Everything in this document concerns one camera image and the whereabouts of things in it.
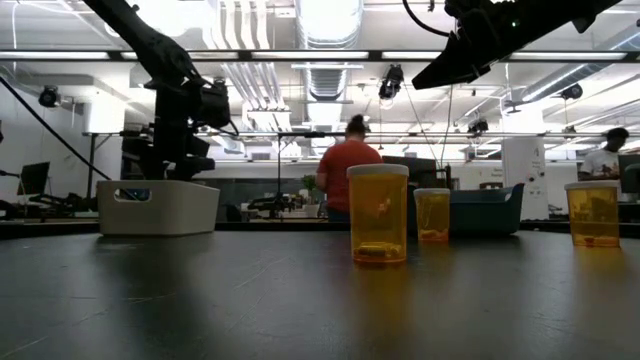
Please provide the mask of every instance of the translucent plastic cup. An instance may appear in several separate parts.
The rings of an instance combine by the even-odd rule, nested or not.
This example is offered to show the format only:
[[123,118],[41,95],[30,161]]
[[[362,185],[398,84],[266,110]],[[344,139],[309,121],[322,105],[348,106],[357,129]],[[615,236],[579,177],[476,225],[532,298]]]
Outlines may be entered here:
[[418,239],[422,242],[449,241],[449,189],[417,189],[413,192],[418,216]]
[[347,169],[354,261],[406,260],[408,176],[409,168],[402,165],[360,165]]
[[575,246],[619,247],[618,182],[584,181],[565,187]]

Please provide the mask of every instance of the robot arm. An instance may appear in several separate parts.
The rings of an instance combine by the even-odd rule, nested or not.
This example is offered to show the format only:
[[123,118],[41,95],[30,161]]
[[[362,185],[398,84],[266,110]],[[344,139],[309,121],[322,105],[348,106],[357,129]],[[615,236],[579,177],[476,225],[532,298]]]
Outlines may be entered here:
[[224,82],[203,79],[189,54],[142,21],[126,0],[84,2],[131,46],[151,76],[145,87],[157,92],[153,149],[141,160],[145,177],[164,178],[167,162],[176,164],[173,178],[178,180],[213,170],[214,161],[206,158],[208,143],[194,134],[201,126],[220,129],[231,123]]

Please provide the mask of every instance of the white box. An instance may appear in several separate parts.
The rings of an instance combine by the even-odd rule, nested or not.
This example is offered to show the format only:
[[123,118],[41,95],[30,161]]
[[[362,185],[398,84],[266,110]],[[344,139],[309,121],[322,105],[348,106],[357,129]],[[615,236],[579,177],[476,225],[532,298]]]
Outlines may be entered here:
[[[148,189],[147,201],[126,200],[119,190]],[[213,232],[220,190],[184,181],[98,182],[103,235],[183,236]]]

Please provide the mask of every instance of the red shirt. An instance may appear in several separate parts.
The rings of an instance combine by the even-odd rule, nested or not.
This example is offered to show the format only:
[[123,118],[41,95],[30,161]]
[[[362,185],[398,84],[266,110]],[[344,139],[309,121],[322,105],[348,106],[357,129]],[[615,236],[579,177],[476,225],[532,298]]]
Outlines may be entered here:
[[380,154],[362,141],[347,140],[324,154],[318,174],[327,174],[327,207],[349,212],[349,179],[347,169],[356,165],[380,164]]

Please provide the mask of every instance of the black table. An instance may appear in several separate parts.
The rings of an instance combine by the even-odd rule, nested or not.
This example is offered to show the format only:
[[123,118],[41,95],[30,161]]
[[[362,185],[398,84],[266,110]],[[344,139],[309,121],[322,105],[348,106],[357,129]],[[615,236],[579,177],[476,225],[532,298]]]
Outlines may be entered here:
[[640,242],[412,246],[348,233],[0,242],[0,359],[639,359]]

